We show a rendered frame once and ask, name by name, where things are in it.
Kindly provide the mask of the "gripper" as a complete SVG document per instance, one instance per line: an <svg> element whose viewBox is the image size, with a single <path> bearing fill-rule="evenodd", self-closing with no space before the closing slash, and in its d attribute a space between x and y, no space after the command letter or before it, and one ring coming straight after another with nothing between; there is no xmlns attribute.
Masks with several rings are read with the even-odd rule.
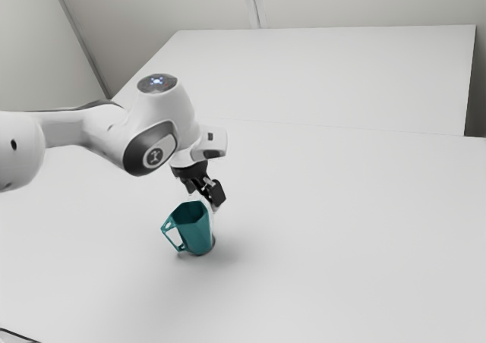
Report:
<svg viewBox="0 0 486 343"><path fill-rule="evenodd" d="M200 199L196 185L202 187L202 195L210 204L213 212L217 212L226 201L226 194L222 184L217 179L209 178L207 174L208 161L196 162L188 167L171 167L173 175L180 180L187 191L187 201Z"/></svg>

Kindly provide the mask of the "teal faceted mug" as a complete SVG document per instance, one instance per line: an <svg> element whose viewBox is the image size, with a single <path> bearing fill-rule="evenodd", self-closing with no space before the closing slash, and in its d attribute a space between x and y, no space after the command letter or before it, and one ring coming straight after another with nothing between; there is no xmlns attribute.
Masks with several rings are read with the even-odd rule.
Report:
<svg viewBox="0 0 486 343"><path fill-rule="evenodd" d="M176 229L181 239L176 244L169 232ZM211 226L211 214L200 200L181 203L160 227L161 232L178 253L187 252L194 256L209 253L215 244Z"/></svg>

